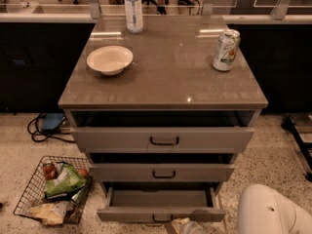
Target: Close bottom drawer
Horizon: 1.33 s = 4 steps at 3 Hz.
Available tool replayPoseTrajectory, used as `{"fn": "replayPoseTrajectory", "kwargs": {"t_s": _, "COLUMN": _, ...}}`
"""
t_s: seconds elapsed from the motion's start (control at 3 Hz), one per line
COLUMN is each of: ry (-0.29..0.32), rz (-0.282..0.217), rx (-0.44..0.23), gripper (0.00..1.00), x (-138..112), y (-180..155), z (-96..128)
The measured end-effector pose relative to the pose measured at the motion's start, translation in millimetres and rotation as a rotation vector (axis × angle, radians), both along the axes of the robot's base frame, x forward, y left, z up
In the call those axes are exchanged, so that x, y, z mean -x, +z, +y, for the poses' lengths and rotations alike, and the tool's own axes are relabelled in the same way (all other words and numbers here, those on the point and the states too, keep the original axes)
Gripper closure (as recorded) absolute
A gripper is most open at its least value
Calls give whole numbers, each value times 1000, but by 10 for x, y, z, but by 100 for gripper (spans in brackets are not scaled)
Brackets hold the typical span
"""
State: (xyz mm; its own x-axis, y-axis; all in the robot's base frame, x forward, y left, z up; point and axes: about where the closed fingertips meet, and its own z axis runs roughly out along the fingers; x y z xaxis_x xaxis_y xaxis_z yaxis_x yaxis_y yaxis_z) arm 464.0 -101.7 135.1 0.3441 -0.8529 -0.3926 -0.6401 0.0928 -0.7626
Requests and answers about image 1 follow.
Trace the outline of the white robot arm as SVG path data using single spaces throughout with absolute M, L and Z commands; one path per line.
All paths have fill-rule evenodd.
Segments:
M 276 189 L 251 184 L 238 201 L 237 234 L 312 234 L 312 215 Z

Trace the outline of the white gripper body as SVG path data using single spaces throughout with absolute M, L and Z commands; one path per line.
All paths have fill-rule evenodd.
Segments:
M 203 227 L 196 221 L 187 218 L 177 218 L 172 221 L 177 234 L 206 234 Z

